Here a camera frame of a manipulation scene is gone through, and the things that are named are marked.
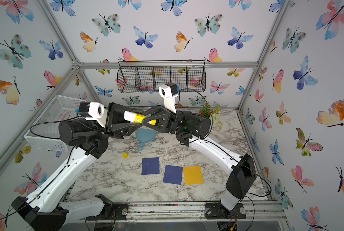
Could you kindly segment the yellow glue stick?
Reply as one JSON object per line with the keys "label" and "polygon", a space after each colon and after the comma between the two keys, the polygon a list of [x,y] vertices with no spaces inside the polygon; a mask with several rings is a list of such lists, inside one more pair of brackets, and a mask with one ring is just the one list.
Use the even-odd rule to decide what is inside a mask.
{"label": "yellow glue stick", "polygon": [[126,120],[128,122],[142,124],[143,120],[146,118],[147,118],[147,116],[145,116],[145,115],[137,114],[137,113],[130,112],[130,111],[124,112],[124,120]]}

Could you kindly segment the yellow envelope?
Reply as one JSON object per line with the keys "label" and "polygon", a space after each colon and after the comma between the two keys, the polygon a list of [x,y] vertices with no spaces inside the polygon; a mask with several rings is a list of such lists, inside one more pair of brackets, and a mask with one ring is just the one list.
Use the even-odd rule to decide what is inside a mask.
{"label": "yellow envelope", "polygon": [[204,183],[201,166],[184,167],[183,174],[185,185],[196,185]]}

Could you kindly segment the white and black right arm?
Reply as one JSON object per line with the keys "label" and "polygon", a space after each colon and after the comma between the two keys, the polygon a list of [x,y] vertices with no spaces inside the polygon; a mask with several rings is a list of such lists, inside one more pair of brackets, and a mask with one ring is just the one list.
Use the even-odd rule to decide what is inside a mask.
{"label": "white and black right arm", "polygon": [[210,119],[189,111],[174,113],[162,106],[154,106],[141,114],[145,116],[144,126],[160,133],[174,134],[181,145],[201,152],[227,173],[226,190],[220,200],[223,208],[231,211],[244,199],[257,178],[254,160],[249,154],[233,153],[210,139]]}

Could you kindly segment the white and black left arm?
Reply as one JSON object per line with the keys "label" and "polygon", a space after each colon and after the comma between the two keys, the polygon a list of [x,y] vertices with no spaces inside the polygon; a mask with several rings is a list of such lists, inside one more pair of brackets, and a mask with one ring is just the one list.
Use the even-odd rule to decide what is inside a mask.
{"label": "white and black left arm", "polygon": [[80,103],[76,118],[61,121],[60,140],[72,147],[68,158],[26,197],[19,196],[12,207],[35,231],[58,231],[79,219],[116,219],[113,203],[99,194],[74,203],[61,202],[77,178],[108,148],[109,137],[121,139],[143,125],[155,125],[140,110],[110,104]]}

